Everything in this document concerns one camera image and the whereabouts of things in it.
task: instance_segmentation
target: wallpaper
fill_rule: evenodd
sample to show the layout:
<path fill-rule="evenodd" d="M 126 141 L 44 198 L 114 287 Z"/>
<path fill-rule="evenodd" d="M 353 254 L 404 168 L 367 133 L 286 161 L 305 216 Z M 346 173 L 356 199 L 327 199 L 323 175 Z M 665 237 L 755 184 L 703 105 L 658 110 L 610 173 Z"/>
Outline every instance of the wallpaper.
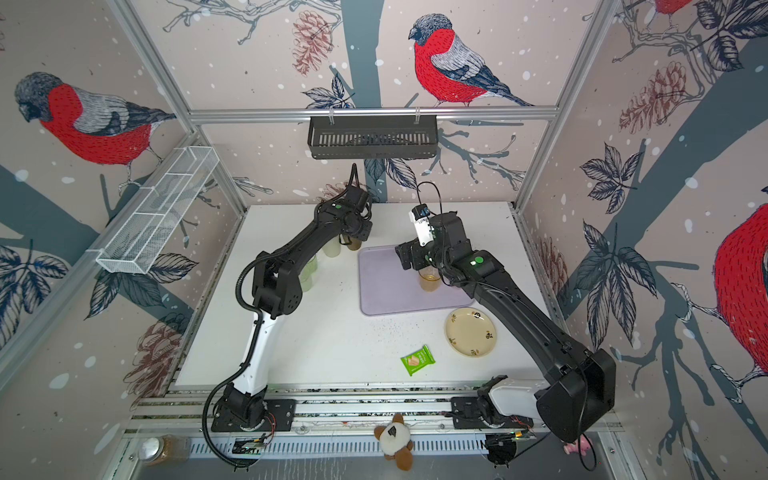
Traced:
<path fill-rule="evenodd" d="M 764 478 L 768 10 L 617 12 L 525 208 L 648 478 Z"/>
<path fill-rule="evenodd" d="M 102 1 L 4 2 L 0 65 L 2 353 L 183 131 Z M 147 275 L 81 286 L 0 396 L 0 477 L 96 478 L 164 385 L 235 221 L 211 180 Z"/>
<path fill-rule="evenodd" d="M 470 92 L 467 98 L 450 97 L 451 102 L 477 98 L 473 105 L 521 104 L 513 99 L 518 98 L 526 104 L 552 105 L 570 71 L 595 3 L 134 2 L 193 109 L 301 108 L 312 103 L 304 92 L 330 88 L 335 74 L 353 87 L 348 89 L 348 96 L 358 108 L 431 107 L 438 100 L 432 93 L 454 93 L 445 91 L 450 87 L 441 87 L 441 78 L 431 74 L 496 93 L 479 98 L 479 91 Z M 444 32 L 436 33 L 433 42 L 424 43 L 436 25 Z M 444 53 L 452 38 L 442 50 L 435 44 L 444 34 L 456 35 L 466 49 L 457 48 L 451 58 L 434 60 L 442 73 L 430 69 L 417 78 L 420 60 L 416 54 L 433 47 L 438 50 L 430 52 Z M 461 70 L 462 65 L 470 65 L 469 73 Z M 485 78 L 485 83 L 471 81 L 473 73 Z M 496 84 L 498 81 L 505 88 Z M 432 85 L 432 92 L 424 87 L 427 84 Z M 462 87 L 454 84 L 453 88 Z M 343 103 L 338 108 L 345 108 Z"/>
<path fill-rule="evenodd" d="M 305 124 L 214 124 L 203 131 L 248 204 L 304 204 L 343 190 L 353 162 L 361 181 L 368 173 L 379 202 L 411 202 L 424 180 L 435 182 L 447 201 L 512 201 L 545 127 L 545 121 L 439 121 L 435 158 L 356 161 L 312 158 Z M 424 201 L 437 200 L 430 186 L 419 192 Z"/>

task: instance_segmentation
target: white wire basket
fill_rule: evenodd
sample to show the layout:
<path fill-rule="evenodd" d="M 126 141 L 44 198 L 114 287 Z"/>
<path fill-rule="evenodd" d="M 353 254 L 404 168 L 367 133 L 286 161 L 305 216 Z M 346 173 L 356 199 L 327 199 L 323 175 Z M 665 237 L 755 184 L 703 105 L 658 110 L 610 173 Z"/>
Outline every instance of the white wire basket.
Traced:
<path fill-rule="evenodd" d="M 185 147 L 96 259 L 109 272 L 146 273 L 200 193 L 219 157 L 211 147 Z"/>

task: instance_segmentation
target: wire basket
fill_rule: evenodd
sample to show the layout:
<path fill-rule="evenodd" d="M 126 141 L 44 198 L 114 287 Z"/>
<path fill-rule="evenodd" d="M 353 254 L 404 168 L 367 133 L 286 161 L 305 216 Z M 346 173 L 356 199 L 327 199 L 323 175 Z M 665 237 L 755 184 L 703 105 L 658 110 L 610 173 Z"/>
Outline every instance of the wire basket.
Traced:
<path fill-rule="evenodd" d="M 185 147 L 96 259 L 109 272 L 146 273 L 219 164 L 211 147 Z"/>
<path fill-rule="evenodd" d="M 307 143 L 312 157 L 432 158 L 437 155 L 437 116 L 312 117 Z"/>

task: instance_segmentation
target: purple tray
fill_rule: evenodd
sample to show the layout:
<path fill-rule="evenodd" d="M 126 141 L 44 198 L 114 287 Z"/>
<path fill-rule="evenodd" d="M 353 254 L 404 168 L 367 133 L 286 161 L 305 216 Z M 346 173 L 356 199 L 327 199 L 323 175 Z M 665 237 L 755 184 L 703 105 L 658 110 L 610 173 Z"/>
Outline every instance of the purple tray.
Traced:
<path fill-rule="evenodd" d="M 440 285 L 425 292 L 419 274 L 403 270 L 395 246 L 368 247 L 359 253 L 360 309 L 367 316 L 455 308 L 472 304 L 464 290 Z"/>

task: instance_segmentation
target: bird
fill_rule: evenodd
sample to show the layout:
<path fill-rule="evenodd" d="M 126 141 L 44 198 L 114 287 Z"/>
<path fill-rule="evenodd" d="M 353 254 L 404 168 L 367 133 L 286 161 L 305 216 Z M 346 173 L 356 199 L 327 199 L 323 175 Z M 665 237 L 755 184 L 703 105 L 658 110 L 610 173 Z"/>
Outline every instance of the bird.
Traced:
<path fill-rule="evenodd" d="M 683 8 L 685 5 L 688 5 L 692 1 L 693 0 L 650 0 L 650 3 L 654 6 L 655 12 L 654 16 L 651 17 L 650 21 L 648 22 L 646 29 L 650 28 L 650 23 L 654 20 L 654 18 L 656 18 L 656 14 L 662 13 L 667 15 L 670 21 L 670 26 L 667 28 L 667 30 L 664 31 L 664 34 L 666 34 L 668 31 L 676 30 L 678 25 L 672 24 L 672 14 Z"/>
<path fill-rule="evenodd" d="M 768 193 L 768 187 L 762 190 Z M 733 385 L 733 403 L 742 403 L 741 389 L 747 382 L 768 376 L 768 204 L 728 234 L 717 249 L 713 268 L 717 307 L 706 308 L 691 302 L 683 290 L 690 309 L 701 310 L 721 320 L 733 337 L 750 354 L 754 367 L 742 378 L 734 379 L 725 368 L 713 364 L 711 369 L 723 374 Z"/>
<path fill-rule="evenodd" d="M 439 13 L 424 15 L 413 24 L 409 40 L 415 41 L 415 70 L 419 83 L 443 102 L 469 106 L 476 98 L 501 97 L 518 105 L 532 106 L 515 97 L 485 65 L 485 60 L 453 31 L 448 17 Z"/>
<path fill-rule="evenodd" d="M 131 162 L 145 150 L 154 154 L 149 140 L 155 128 L 176 118 L 116 95 L 65 84 L 43 71 L 21 79 L 15 98 L 27 122 L 38 119 L 73 154 L 95 164 L 125 165 L 128 179 L 118 186 L 118 192 L 129 184 L 139 185 L 131 179 Z"/>

